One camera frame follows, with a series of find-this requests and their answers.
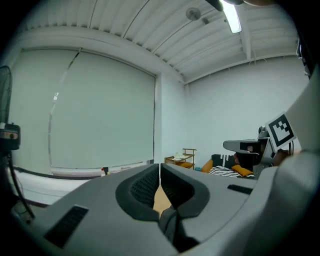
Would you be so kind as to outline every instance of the orange pillow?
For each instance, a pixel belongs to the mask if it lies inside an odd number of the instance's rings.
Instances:
[[[214,162],[212,161],[212,159],[210,159],[208,162],[205,163],[205,165],[202,167],[201,172],[203,173],[208,173],[210,172],[210,170],[212,169],[212,167],[214,166]]]
[[[250,174],[254,174],[252,171],[245,169],[245,168],[242,168],[239,164],[232,166],[232,170],[239,173],[242,177],[248,176]]]
[[[184,168],[190,168],[193,166],[193,164],[190,162],[177,162],[176,165]]]

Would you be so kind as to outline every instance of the black slot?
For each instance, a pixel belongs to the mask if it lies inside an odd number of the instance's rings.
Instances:
[[[234,190],[234,191],[237,191],[237,192],[240,192],[240,193],[244,193],[244,194],[247,194],[247,195],[250,195],[252,190],[253,190],[253,188],[239,186],[239,185],[235,185],[235,184],[229,185],[228,189]]]
[[[44,235],[44,238],[54,245],[63,248],[87,212],[87,208],[77,205],[73,206],[59,222]]]

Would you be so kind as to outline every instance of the ceiling light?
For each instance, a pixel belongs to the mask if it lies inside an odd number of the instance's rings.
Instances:
[[[233,4],[220,0],[223,5],[223,12],[228,20],[230,29],[232,33],[238,33],[242,31],[239,17],[236,8]]]

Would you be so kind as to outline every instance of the bed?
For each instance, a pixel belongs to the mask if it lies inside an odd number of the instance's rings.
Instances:
[[[241,175],[232,169],[236,166],[235,158],[233,155],[228,154],[213,154],[211,159],[202,167],[201,171],[203,173],[208,173],[211,175],[219,175],[232,178],[245,178],[254,179],[253,174]]]

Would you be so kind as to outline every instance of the smoke detector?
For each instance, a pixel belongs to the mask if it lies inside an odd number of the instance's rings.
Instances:
[[[190,21],[197,21],[201,17],[201,12],[198,8],[191,7],[186,10],[185,15]]]

